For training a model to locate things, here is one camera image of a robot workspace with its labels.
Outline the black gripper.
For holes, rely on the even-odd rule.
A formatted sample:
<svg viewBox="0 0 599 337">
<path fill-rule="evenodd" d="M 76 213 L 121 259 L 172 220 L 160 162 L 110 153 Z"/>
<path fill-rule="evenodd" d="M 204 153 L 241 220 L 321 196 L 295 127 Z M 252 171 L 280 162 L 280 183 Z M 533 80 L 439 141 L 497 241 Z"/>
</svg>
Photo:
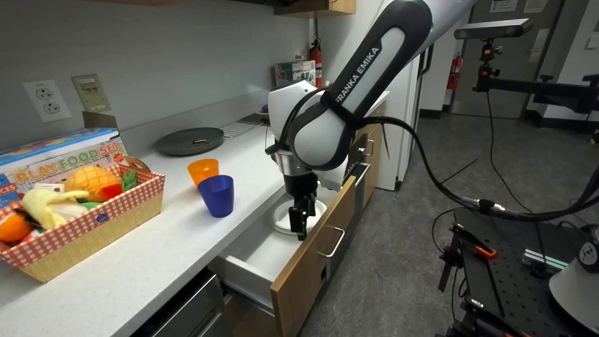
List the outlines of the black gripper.
<svg viewBox="0 0 599 337">
<path fill-rule="evenodd" d="M 299 239 L 306 237 L 306 216 L 314 213 L 316 183 L 314 173 L 284 177 L 286 192 L 293 200 L 288 207 L 290 229 L 295 231 Z"/>
</svg>

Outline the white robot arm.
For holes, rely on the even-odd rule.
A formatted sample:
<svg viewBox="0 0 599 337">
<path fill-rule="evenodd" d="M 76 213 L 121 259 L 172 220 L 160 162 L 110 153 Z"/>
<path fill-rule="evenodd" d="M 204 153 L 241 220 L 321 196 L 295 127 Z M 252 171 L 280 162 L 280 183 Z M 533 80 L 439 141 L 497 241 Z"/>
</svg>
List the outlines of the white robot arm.
<svg viewBox="0 0 599 337">
<path fill-rule="evenodd" d="M 323 87 L 299 80 L 267 93 L 269 127 L 275 141 L 265 153 L 278 164 L 286 192 L 290 229 L 306 237 L 306 216 L 314 213 L 316 171 L 333 170 L 348 156 L 351 138 L 366 123 L 366 112 L 389 82 L 475 0 L 389 0 L 338 76 Z"/>
</svg>

